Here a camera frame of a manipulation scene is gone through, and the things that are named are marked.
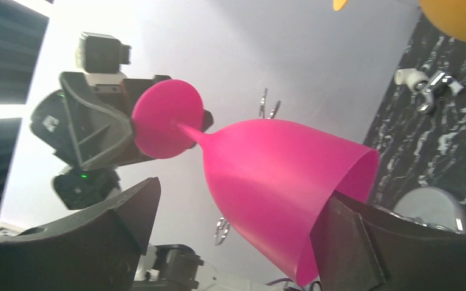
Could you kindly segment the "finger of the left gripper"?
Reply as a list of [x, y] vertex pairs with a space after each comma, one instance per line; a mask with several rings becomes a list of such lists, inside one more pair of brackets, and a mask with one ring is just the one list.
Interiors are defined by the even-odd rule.
[[67, 114], [67, 122], [76, 163], [83, 170], [126, 166], [151, 160], [135, 145], [132, 116], [105, 114], [69, 117]]
[[208, 110], [204, 110], [200, 131], [206, 132], [213, 124], [214, 124], [214, 117], [212, 113]]

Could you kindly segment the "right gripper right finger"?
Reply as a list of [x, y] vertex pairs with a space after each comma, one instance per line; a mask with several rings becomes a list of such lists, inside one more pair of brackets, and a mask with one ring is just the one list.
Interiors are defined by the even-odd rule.
[[334, 192], [310, 233], [323, 290], [466, 290], [466, 234]]

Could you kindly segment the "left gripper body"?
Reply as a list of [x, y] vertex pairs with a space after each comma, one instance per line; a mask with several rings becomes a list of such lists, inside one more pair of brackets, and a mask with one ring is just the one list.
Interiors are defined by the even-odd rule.
[[59, 75], [69, 117], [105, 114], [131, 117], [133, 108], [147, 89], [170, 79], [169, 75], [154, 75], [150, 79], [127, 78], [122, 73], [62, 72]]

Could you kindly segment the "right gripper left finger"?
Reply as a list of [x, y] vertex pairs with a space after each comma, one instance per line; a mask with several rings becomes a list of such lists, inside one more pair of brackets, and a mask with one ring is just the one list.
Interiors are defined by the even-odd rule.
[[161, 196], [148, 178], [111, 199], [0, 236], [0, 290], [129, 290]]

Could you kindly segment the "pink wine glass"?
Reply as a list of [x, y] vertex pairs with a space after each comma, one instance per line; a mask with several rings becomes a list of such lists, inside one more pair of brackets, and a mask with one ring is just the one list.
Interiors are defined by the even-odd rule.
[[230, 225], [286, 276], [319, 275], [311, 232], [336, 191], [365, 202], [379, 168], [376, 149], [282, 119], [250, 119], [201, 131], [203, 101], [172, 79], [147, 89], [132, 121], [137, 147], [155, 159], [198, 144], [209, 192]]

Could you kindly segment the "silver wire glass rack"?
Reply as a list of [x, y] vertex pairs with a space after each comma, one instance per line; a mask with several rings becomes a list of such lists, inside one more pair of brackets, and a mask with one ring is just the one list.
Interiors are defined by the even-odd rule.
[[364, 143], [380, 152], [371, 202], [429, 224], [466, 231], [466, 91], [421, 115], [399, 89], [370, 110]]

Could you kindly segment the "orange yellow wine glass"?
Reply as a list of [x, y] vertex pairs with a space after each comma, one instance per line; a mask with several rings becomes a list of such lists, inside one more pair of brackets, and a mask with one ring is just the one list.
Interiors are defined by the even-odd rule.
[[466, 42], [466, 1], [397, 1], [419, 10], [443, 34]]

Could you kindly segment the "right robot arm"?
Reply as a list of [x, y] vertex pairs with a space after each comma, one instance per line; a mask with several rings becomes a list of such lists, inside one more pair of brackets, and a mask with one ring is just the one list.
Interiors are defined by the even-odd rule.
[[[227, 275], [190, 247], [148, 242], [161, 186], [111, 199], [16, 236], [0, 236], [0, 290], [268, 290]], [[418, 224], [335, 192], [306, 256], [323, 290], [466, 290], [466, 234]]]

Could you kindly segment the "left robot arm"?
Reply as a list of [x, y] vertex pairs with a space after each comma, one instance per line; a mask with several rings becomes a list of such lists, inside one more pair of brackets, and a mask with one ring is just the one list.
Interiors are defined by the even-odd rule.
[[204, 132], [214, 121], [194, 86], [167, 75], [90, 85], [81, 72], [62, 72], [59, 82], [60, 89], [32, 112], [30, 131], [65, 162], [51, 183], [70, 210], [97, 204], [118, 190], [118, 167], [193, 148], [195, 142], [178, 124]]

